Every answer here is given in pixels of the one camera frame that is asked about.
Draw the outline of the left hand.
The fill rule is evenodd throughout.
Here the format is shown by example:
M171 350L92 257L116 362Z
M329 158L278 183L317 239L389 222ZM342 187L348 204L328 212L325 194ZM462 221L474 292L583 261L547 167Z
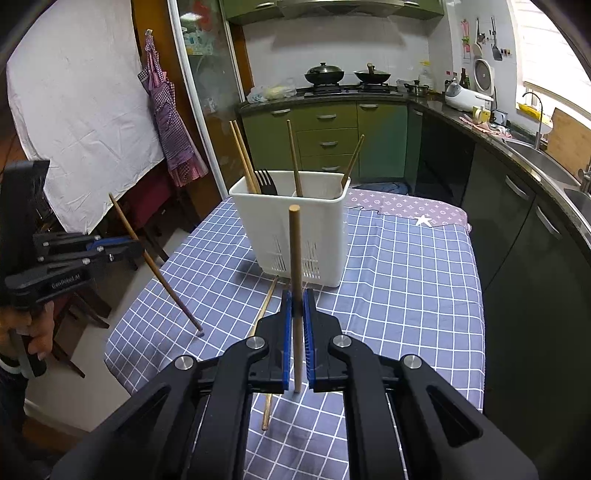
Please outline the left hand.
M52 351L54 329L54 302L46 303L37 313L19 311L13 307L1 308L1 354L9 359L16 359L18 353L12 345L9 333L15 331L18 334L31 338L27 347L30 355L36 355L39 360Z

